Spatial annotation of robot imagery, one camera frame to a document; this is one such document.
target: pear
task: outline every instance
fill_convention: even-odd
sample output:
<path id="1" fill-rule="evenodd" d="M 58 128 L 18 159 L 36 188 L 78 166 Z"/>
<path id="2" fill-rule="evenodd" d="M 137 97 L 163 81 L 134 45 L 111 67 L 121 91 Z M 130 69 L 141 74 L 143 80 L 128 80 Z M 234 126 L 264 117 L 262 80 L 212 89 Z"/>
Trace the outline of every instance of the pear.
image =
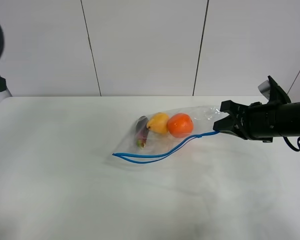
<path id="1" fill-rule="evenodd" d="M 169 120 L 168 114 L 164 112 L 158 112 L 155 115 L 153 115 L 152 118 L 150 118 L 150 120 L 146 124 L 146 128 L 158 134 L 167 134 L 168 120 Z"/>

